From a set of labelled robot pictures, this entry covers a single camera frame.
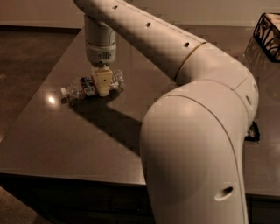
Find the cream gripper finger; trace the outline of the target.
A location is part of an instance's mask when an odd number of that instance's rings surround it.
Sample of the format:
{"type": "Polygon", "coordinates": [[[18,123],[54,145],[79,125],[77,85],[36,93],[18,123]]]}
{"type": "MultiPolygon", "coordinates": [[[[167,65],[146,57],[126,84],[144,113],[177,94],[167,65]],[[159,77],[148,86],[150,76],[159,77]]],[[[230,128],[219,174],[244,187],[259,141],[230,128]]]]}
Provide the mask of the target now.
{"type": "Polygon", "coordinates": [[[94,70],[94,80],[101,97],[105,97],[109,94],[112,76],[113,72],[107,66],[99,67],[94,70]]]}

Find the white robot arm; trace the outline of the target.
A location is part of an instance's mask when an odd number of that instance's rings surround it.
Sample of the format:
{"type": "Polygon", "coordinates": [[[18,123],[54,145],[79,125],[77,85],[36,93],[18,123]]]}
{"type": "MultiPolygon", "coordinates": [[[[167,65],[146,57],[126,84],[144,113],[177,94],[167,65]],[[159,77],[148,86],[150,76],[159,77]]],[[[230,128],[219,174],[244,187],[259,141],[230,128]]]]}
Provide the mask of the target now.
{"type": "Polygon", "coordinates": [[[258,106],[252,73],[190,32],[124,0],[73,0],[86,29],[109,26],[177,83],[148,110],[140,155],[157,224],[249,224],[244,138],[258,106]]]}

